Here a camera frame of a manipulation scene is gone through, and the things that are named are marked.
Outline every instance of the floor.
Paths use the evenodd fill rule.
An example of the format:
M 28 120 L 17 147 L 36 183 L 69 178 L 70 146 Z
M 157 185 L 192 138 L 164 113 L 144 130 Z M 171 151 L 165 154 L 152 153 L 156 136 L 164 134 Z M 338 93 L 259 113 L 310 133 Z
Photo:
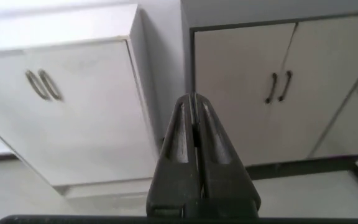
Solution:
M 346 172 L 254 182 L 261 217 L 358 218 L 358 183 Z M 146 195 L 66 200 L 20 161 L 0 162 L 0 218 L 12 214 L 145 215 Z

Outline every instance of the metal handle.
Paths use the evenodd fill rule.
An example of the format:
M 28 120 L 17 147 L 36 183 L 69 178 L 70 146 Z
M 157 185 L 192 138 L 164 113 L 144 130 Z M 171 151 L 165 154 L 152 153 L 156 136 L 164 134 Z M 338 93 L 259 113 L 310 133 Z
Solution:
M 38 71 L 38 74 L 40 75 L 40 78 L 42 80 L 42 83 L 44 83 L 44 85 L 47 87 L 48 92 L 52 95 L 52 97 L 55 100 L 62 100 L 62 96 L 60 96 L 56 85 L 54 84 L 54 82 L 52 81 L 52 79 L 48 76 L 48 74 L 40 69 Z
M 37 77 L 32 73 L 30 70 L 25 72 L 25 75 L 33 88 L 33 90 L 44 100 L 49 100 L 49 96 L 47 94 L 41 93 L 37 85 L 35 84 L 37 82 L 38 86 L 41 86 L 40 82 L 38 81 Z
M 284 88 L 283 94 L 278 97 L 278 100 L 279 100 L 280 102 L 285 99 L 285 96 L 287 95 L 288 87 L 290 86 L 290 83 L 291 83 L 292 72 L 291 72 L 291 71 L 287 71 L 286 74 L 287 74 L 287 83 L 285 84 L 285 88 Z
M 272 89 L 270 91 L 270 94 L 268 96 L 268 98 L 266 98 L 265 103 L 269 104 L 272 101 L 273 95 L 274 95 L 274 91 L 276 89 L 276 84 L 277 84 L 277 74 L 273 73 L 272 74 L 272 78 L 273 78 L 273 85 L 272 85 Z

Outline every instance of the white wall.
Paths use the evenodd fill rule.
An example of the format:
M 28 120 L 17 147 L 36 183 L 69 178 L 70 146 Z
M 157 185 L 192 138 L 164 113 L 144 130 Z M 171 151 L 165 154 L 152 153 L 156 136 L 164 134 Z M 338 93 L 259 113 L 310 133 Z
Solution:
M 139 3 L 161 117 L 161 138 L 176 99 L 185 93 L 180 0 L 0 0 L 0 16 Z

